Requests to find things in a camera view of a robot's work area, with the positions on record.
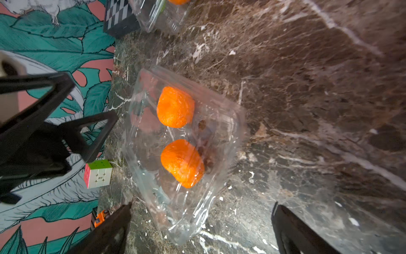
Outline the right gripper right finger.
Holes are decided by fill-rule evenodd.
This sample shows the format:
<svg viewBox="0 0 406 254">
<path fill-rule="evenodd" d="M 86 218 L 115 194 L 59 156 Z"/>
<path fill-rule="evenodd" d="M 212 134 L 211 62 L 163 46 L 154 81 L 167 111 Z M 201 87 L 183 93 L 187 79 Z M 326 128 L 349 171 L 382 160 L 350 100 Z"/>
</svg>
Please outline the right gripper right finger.
<svg viewBox="0 0 406 254">
<path fill-rule="evenodd" d="M 274 205 L 271 221 L 281 254 L 340 254 L 284 205 Z"/>
</svg>

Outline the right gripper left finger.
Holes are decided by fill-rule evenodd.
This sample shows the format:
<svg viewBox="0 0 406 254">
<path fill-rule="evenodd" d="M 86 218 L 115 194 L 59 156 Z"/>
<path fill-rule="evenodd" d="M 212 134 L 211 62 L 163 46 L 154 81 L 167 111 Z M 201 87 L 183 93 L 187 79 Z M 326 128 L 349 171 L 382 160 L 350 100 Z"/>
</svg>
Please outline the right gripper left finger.
<svg viewBox="0 0 406 254">
<path fill-rule="evenodd" d="M 122 205 L 69 254 L 124 254 L 131 222 L 132 203 Z"/>
</svg>

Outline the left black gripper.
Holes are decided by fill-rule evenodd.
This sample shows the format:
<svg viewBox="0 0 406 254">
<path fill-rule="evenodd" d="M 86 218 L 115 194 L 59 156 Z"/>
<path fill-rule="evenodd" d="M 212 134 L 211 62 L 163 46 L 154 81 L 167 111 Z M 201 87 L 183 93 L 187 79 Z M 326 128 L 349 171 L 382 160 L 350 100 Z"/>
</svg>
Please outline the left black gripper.
<svg viewBox="0 0 406 254">
<path fill-rule="evenodd" d="M 20 184 L 63 176 L 71 171 L 67 162 L 70 153 L 63 140 L 71 152 L 81 155 L 84 162 L 92 163 L 118 116 L 114 111 L 108 111 L 69 121 L 59 127 L 43 124 L 76 87 L 71 76 L 58 72 L 19 76 L 10 78 L 10 81 L 19 91 L 49 88 L 36 102 L 1 124 L 1 202 L 14 205 L 21 196 L 12 189 Z"/>
</svg>

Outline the clear clamshell container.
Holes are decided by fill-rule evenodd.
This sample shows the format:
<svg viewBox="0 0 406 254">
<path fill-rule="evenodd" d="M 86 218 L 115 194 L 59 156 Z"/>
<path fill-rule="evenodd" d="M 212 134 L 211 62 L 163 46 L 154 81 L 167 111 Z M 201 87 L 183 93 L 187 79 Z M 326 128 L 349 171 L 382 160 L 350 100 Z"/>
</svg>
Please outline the clear clamshell container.
<svg viewBox="0 0 406 254">
<path fill-rule="evenodd" d="M 142 30 L 148 33 L 160 30 L 168 35 L 176 35 L 195 2 L 175 5 L 167 0 L 135 0 L 129 3 Z"/>
<path fill-rule="evenodd" d="M 246 136 L 246 109 L 236 102 L 165 68 L 140 70 L 122 151 L 172 243 L 186 243 L 203 227 Z"/>
</svg>

